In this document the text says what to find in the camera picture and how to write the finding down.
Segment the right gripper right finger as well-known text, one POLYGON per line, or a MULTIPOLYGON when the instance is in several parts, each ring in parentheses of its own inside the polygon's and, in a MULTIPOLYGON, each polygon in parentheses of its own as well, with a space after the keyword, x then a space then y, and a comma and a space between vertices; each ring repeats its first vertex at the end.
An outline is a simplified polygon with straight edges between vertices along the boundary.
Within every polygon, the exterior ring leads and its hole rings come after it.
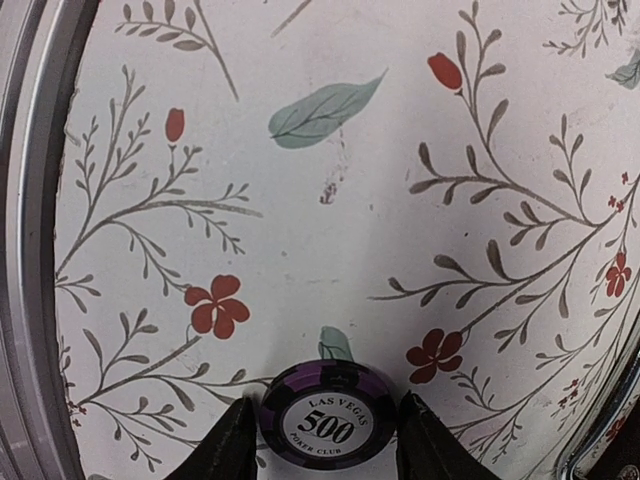
POLYGON ((400 480, 499 480, 411 391, 398 407, 396 466, 400 480))

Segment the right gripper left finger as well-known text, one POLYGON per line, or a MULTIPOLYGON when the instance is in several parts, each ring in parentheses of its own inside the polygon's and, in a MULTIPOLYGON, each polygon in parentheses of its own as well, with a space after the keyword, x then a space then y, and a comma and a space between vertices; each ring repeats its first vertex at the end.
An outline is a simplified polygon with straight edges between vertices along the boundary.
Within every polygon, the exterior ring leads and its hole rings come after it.
POLYGON ((166 480, 256 480, 257 422, 248 397, 235 400, 166 480))

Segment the black poker chip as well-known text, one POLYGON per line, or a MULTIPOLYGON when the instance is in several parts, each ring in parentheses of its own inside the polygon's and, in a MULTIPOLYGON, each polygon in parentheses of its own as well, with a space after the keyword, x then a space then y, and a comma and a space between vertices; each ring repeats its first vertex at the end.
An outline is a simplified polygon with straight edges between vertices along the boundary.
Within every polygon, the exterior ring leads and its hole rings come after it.
POLYGON ((299 363, 279 374, 258 412, 267 445, 300 467, 333 471, 357 466, 390 442, 397 407, 373 370, 338 359, 299 363))

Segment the black poker set case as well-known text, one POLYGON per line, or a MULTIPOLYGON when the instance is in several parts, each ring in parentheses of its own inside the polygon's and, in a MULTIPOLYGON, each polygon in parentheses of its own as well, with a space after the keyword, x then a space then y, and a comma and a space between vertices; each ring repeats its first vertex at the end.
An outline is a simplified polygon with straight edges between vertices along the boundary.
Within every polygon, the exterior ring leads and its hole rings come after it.
POLYGON ((556 464, 556 479, 585 479, 639 402, 639 344, 623 356, 605 390, 574 432, 556 464))

